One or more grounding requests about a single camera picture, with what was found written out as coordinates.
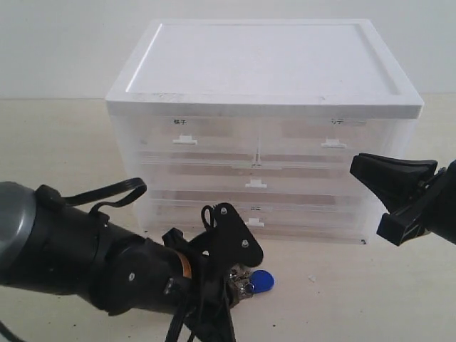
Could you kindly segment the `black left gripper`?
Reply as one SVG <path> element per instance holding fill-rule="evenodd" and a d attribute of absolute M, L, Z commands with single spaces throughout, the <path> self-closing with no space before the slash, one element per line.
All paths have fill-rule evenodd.
<path fill-rule="evenodd" d="M 172 228 L 162 236 L 166 247 L 174 249 L 187 258 L 192 271 L 192 285 L 190 293 L 195 301 L 203 300 L 203 306 L 215 306 L 226 299 L 228 308 L 235 305 L 232 290 L 226 278 L 211 263 L 210 256 L 203 254 L 210 252 L 214 233 L 205 231 L 191 240 L 186 240 L 182 231 Z"/>

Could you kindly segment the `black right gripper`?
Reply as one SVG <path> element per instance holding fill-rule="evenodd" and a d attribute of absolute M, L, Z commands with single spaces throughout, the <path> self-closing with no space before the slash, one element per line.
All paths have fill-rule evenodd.
<path fill-rule="evenodd" d="M 360 153 L 350 173 L 383 204 L 377 235 L 399 247 L 435 234 L 455 244 L 455 163 Z"/>

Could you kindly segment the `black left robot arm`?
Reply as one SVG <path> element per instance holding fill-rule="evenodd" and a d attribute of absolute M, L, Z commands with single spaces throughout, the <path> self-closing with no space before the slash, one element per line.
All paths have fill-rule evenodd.
<path fill-rule="evenodd" d="M 131 309 L 215 315 L 234 303 L 229 270 L 242 231 L 229 204 L 210 209 L 205 230 L 188 241 L 178 229 L 162 243 L 110 221 L 103 207 L 124 207 L 147 187 L 132 178 L 64 197 L 41 185 L 1 183 L 1 284 L 76 295 L 117 316 Z"/>

